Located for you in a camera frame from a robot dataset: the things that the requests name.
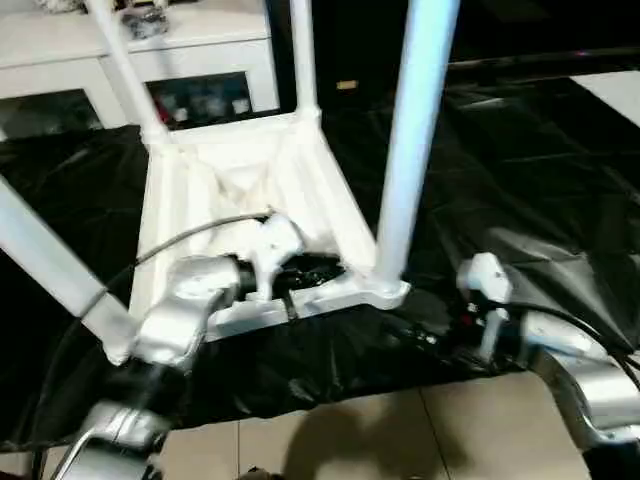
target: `white metal frame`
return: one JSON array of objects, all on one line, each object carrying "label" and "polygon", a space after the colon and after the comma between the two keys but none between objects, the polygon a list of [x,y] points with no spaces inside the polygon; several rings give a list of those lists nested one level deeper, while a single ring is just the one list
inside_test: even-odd
[{"label": "white metal frame", "polygon": [[[295,292],[294,303],[301,316],[357,303],[393,308],[402,302],[409,286],[400,277],[409,252],[459,0],[412,0],[410,5],[377,253],[373,237],[320,130],[309,0],[291,0],[296,112],[173,134],[157,117],[119,36],[108,2],[88,0],[87,4],[129,91],[141,119],[143,141],[150,151],[141,250],[155,246],[189,224],[211,219],[210,212],[197,208],[212,195],[202,180],[203,168],[225,152],[242,151],[250,138],[250,143],[257,145],[252,155],[278,145],[273,152],[288,167],[281,181],[287,185],[303,182],[307,187],[290,189],[285,203],[294,212],[304,206],[307,213],[322,216],[349,267],[345,277]],[[2,249],[72,314],[80,315],[101,285],[4,181],[0,183],[0,222]],[[314,232],[314,225],[309,225],[309,230]],[[197,244],[189,242],[188,251],[180,250],[181,254],[194,253]],[[103,342],[112,361],[117,363],[126,355],[127,342],[133,339],[138,327],[137,319],[161,294],[168,265],[176,255],[175,251],[161,254],[157,262],[136,273],[131,315],[117,300],[107,296],[100,302],[101,308],[84,319]],[[209,339],[286,320],[284,308],[277,301],[243,302],[210,319]]]}]

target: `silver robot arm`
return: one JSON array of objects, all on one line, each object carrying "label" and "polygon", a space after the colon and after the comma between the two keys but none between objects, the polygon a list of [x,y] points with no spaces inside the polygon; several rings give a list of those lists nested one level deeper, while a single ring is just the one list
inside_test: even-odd
[{"label": "silver robot arm", "polygon": [[[463,265],[458,287],[473,313],[481,309],[478,297],[508,304],[512,289],[491,253],[478,254]],[[488,362],[496,353],[501,330],[514,320],[504,308],[490,309],[479,320],[484,331],[477,357]],[[518,332],[519,363],[547,384],[578,448],[585,451],[640,439],[640,391],[593,336],[534,311],[525,313]]]},{"label": "silver robot arm", "polygon": [[282,265],[304,250],[286,217],[264,224],[251,261],[194,256],[172,267],[162,298],[147,312],[129,359],[108,381],[54,480],[157,480],[149,460],[172,428],[186,381],[205,341],[209,317],[254,293],[268,300]]}]

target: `black cable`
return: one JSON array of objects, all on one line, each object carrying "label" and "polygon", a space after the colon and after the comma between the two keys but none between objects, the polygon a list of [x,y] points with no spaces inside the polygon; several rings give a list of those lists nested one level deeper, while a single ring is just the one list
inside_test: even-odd
[{"label": "black cable", "polygon": [[[59,364],[62,361],[64,352],[69,347],[71,340],[74,338],[74,334],[76,330],[82,324],[82,321],[85,319],[85,317],[95,308],[95,306],[109,293],[109,291],[116,284],[122,281],[122,279],[125,278],[126,275],[132,273],[135,270],[135,268],[138,267],[139,265],[142,265],[143,263],[148,262],[149,260],[154,258],[159,253],[163,252],[164,250],[198,233],[211,230],[213,228],[222,227],[223,225],[228,225],[231,223],[242,222],[245,220],[259,220],[259,219],[267,218],[269,217],[269,215],[271,215],[271,213],[269,212],[249,214],[249,215],[238,215],[235,217],[224,218],[222,220],[214,220],[212,222],[208,222],[198,227],[186,230],[176,235],[175,237],[167,240],[166,242],[161,243],[157,247],[152,248],[145,254],[138,257],[134,263],[127,265],[125,268],[123,268],[118,273],[116,273],[113,277],[111,277],[111,279],[105,283],[105,287],[91,299],[91,301],[85,307],[85,309],[81,312],[81,314],[72,320],[71,324],[65,329],[60,341],[55,346],[51,354],[51,359],[48,362],[49,366],[45,372],[44,379],[42,381],[42,386],[40,388],[38,402],[36,403],[35,410],[33,412],[33,420],[31,423],[31,433],[30,433],[31,441],[35,440],[36,433],[38,431],[38,427],[41,422],[42,413],[44,411],[44,405],[48,400],[49,395],[51,394],[53,382],[56,378],[56,375],[55,375],[56,370],[59,368]],[[34,465],[34,467],[39,466],[41,464],[42,460],[39,457],[42,456],[42,452],[43,452],[42,450],[38,449],[33,453],[32,465]],[[37,472],[35,468],[32,469],[31,480],[40,480],[41,474],[42,472]]]}]

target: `beige floor tile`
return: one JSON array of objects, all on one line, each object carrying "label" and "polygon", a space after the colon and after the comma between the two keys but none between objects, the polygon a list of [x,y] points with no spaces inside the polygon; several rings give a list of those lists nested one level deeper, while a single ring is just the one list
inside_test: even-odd
[{"label": "beige floor tile", "polygon": [[240,422],[240,469],[292,480],[423,479],[446,474],[417,390]]},{"label": "beige floor tile", "polygon": [[172,432],[157,464],[167,480],[236,478],[238,423],[217,423]]},{"label": "beige floor tile", "polygon": [[551,394],[535,375],[423,389],[453,480],[584,480]]},{"label": "beige floor tile", "polygon": [[23,453],[2,453],[0,454],[0,472],[22,475],[26,461],[26,455]]}]

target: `black plastic sheet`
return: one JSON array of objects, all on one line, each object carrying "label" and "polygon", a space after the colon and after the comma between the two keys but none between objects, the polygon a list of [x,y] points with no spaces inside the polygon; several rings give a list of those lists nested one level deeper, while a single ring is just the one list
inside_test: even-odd
[{"label": "black plastic sheet", "polygon": [[[327,113],[323,121],[374,230],[391,114],[390,105],[379,105]],[[77,145],[65,142],[66,156],[58,156],[57,164],[78,149],[88,149],[86,162],[76,162],[86,178],[72,182],[73,177],[58,177],[77,191],[59,189],[49,183],[55,175],[37,173],[44,152],[54,151],[54,139],[18,145],[30,151],[0,146],[0,152],[9,152],[0,158],[11,160],[0,166],[104,280],[135,254],[146,154],[129,130],[88,135]],[[25,158],[32,158],[31,167]],[[92,161],[113,170],[93,169]],[[639,161],[637,127],[569,80],[447,91],[406,272],[414,288],[405,304],[391,312],[355,307],[209,344],[191,379],[182,426],[269,417],[479,374],[471,364],[443,354],[432,344],[432,335],[445,335],[461,306],[457,267],[481,251],[494,252],[505,264],[515,299],[563,308],[638,345]],[[19,175],[7,174],[7,165],[17,168],[21,162],[25,166]],[[138,174],[126,173],[131,168]],[[48,210],[48,203],[38,200],[37,194],[48,190],[29,187],[37,185],[33,178],[41,177],[52,188],[48,195],[55,192],[58,210]],[[125,189],[130,194],[126,202],[120,194],[103,196],[108,187],[119,192],[120,182],[131,186]],[[103,199],[107,209],[112,202],[123,208],[126,204],[131,216],[117,227],[92,222],[87,218],[96,216],[84,209],[91,204],[84,195]],[[55,221],[59,211],[68,212],[68,222]],[[117,234],[122,250],[105,248],[103,237],[110,234]],[[3,337],[7,351],[18,351],[11,347],[16,342],[34,345],[22,358],[3,352],[4,449],[28,446],[28,390],[39,380],[39,362],[56,339],[45,335],[47,328],[54,329],[46,325],[55,323],[58,332],[68,322],[54,322],[59,309],[35,290],[32,305],[24,308],[27,318],[14,322],[21,326]],[[33,309],[38,314],[30,314]],[[55,442],[73,432],[108,369],[90,336],[75,343],[49,403],[40,442]],[[25,379],[27,386],[19,383]]]}]

